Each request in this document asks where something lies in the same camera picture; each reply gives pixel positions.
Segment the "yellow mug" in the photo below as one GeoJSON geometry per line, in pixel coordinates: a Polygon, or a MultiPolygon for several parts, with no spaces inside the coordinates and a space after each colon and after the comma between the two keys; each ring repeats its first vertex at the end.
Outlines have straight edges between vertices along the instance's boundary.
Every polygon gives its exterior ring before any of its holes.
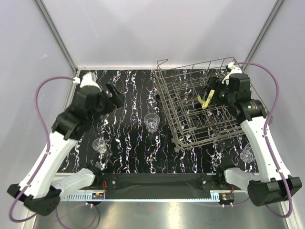
{"type": "Polygon", "coordinates": [[[201,104],[201,108],[203,110],[205,110],[208,105],[210,104],[213,95],[214,95],[215,90],[211,89],[202,89],[198,96],[197,96],[197,100],[199,101],[199,103],[201,104]]]}

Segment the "clear glass tumbler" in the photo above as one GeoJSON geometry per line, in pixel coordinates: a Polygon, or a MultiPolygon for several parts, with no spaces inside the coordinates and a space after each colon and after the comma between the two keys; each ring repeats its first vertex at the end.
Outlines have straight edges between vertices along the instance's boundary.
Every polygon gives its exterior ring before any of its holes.
{"type": "Polygon", "coordinates": [[[148,113],[144,117],[145,126],[150,133],[154,133],[158,130],[158,126],[160,123],[160,117],[155,113],[148,113]]]}

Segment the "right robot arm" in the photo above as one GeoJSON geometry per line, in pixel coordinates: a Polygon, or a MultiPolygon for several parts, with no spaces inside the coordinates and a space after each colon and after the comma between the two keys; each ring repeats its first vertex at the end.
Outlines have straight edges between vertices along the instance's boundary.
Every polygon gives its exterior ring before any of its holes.
{"type": "Polygon", "coordinates": [[[237,167],[225,167],[216,177],[220,189],[234,185],[246,191],[255,206],[291,201],[302,187],[283,163],[268,127],[267,114],[261,101],[252,98],[250,78],[233,73],[228,79],[210,77],[204,95],[209,102],[225,105],[244,131],[259,169],[259,175],[237,167]]]}

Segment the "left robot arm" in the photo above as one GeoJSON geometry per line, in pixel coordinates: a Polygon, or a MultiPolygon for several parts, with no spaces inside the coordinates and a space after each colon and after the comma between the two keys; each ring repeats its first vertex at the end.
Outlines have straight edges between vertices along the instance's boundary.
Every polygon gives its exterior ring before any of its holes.
{"type": "Polygon", "coordinates": [[[72,103],[60,113],[51,128],[48,142],[28,175],[7,192],[24,206],[41,216],[51,214],[66,196],[84,187],[102,186],[102,173],[95,166],[53,181],[68,153],[101,116],[123,107],[125,98],[113,85],[105,85],[107,95],[96,83],[81,86],[72,103]]]}

